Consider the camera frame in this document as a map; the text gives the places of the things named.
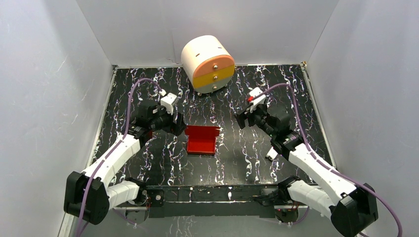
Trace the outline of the red paper box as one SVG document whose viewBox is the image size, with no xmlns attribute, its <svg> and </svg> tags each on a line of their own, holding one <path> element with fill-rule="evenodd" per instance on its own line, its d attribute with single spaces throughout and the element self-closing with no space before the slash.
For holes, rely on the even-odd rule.
<svg viewBox="0 0 419 237">
<path fill-rule="evenodd" d="M 216 138 L 220 134 L 218 126 L 188 125 L 185 135 L 188 137 L 186 152 L 189 155 L 215 155 Z"/>
</svg>

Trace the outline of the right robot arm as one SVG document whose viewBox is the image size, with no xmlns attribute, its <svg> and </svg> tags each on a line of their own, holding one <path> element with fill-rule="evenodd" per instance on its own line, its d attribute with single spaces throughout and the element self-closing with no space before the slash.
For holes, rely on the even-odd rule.
<svg viewBox="0 0 419 237">
<path fill-rule="evenodd" d="M 275 191 L 255 197 L 255 201 L 263 205 L 277 200 L 284 204 L 302 202 L 330 219 L 344 237 L 356 236 L 378 219 L 377 199 L 370 193 L 371 186 L 355 185 L 340 177 L 339 172 L 291 129 L 291 116 L 284 108 L 259 104 L 234 116 L 241 129 L 255 125 L 269 135 L 273 150 L 302 169 L 318 185 L 315 188 L 291 176 L 281 181 Z"/>
</svg>

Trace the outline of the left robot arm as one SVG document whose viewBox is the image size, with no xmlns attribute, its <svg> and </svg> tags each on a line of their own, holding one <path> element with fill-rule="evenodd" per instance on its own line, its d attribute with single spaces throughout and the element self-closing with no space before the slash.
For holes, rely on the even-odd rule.
<svg viewBox="0 0 419 237">
<path fill-rule="evenodd" d="M 174 111 L 177 99 L 171 94 L 158 103 L 142 105 L 128 119 L 127 131 L 92 165 L 81 172 L 73 171 L 67 178 L 64 212 L 97 225 L 108 211 L 120 204 L 143 205 L 148 200 L 144 182 L 127 178 L 111 185 L 117 172 L 153 137 L 163 130 L 175 136 L 186 128 L 181 113 Z"/>
</svg>

